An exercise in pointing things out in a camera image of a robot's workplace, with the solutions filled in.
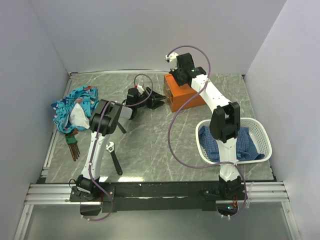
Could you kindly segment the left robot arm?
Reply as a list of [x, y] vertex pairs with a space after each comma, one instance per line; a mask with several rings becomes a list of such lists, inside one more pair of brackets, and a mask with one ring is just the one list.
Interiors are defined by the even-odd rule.
[[91, 202], [103, 198], [104, 192], [97, 184], [101, 178], [101, 165], [105, 151], [110, 153], [116, 173], [119, 176], [123, 174], [115, 153], [115, 143], [110, 141], [116, 128], [126, 133], [119, 119], [133, 120], [138, 108], [144, 106], [155, 110], [164, 105], [165, 98], [150, 87], [135, 86], [128, 90], [123, 103], [104, 99], [98, 103], [89, 120], [91, 139], [88, 155], [81, 174], [74, 181], [75, 186], [71, 188], [70, 201]]

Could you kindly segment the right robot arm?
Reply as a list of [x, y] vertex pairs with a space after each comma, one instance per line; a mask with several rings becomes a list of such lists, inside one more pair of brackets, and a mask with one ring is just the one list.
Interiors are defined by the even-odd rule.
[[210, 74], [196, 67], [190, 53], [169, 53], [165, 60], [171, 64], [171, 74], [179, 86], [187, 84], [201, 96], [212, 112], [209, 131], [216, 140], [219, 153], [219, 195], [228, 200], [241, 188], [241, 177], [236, 168], [236, 142], [241, 128], [240, 105], [227, 99], [211, 82]]

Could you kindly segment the green hex key set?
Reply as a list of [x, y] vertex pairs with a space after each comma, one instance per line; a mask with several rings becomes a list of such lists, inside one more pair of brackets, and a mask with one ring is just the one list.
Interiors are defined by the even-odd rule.
[[80, 157], [80, 150], [78, 147], [78, 141], [76, 139], [77, 132], [71, 132], [65, 135], [65, 142], [68, 145], [70, 154], [75, 162]]

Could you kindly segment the clear plastic drawer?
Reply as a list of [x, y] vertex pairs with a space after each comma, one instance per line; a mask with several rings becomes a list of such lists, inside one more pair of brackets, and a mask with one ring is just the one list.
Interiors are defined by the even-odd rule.
[[163, 92], [164, 92], [164, 95], [166, 97], [167, 103], [169, 104], [170, 108], [172, 108], [173, 95], [172, 95], [172, 91], [171, 91], [170, 87], [167, 86], [167, 85], [164, 85], [163, 86]]

